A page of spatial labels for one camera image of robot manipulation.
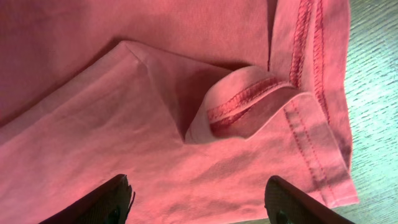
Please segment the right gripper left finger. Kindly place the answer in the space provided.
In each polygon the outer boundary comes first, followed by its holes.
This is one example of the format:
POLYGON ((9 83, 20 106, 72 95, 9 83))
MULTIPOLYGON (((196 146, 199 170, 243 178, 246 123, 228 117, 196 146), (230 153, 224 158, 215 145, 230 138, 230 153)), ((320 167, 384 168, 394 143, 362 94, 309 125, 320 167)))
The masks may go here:
POLYGON ((40 224, 125 224, 136 193, 118 174, 40 224))

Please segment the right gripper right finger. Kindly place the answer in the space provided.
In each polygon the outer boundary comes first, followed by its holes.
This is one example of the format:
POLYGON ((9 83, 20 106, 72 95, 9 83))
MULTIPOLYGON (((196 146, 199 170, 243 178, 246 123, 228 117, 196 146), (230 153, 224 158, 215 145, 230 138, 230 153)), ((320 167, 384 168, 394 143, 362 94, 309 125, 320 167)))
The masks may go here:
POLYGON ((271 224, 354 224, 278 175, 267 181, 264 202, 271 224))

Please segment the plain red t-shirt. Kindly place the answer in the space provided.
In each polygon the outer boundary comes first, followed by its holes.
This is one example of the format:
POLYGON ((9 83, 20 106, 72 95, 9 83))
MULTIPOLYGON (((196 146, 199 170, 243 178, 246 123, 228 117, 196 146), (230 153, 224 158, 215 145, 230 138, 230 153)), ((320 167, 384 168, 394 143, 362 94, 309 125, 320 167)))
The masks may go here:
POLYGON ((117 174, 129 223, 265 218, 273 175, 357 203, 349 20, 338 0, 2 1, 1 222, 117 174))

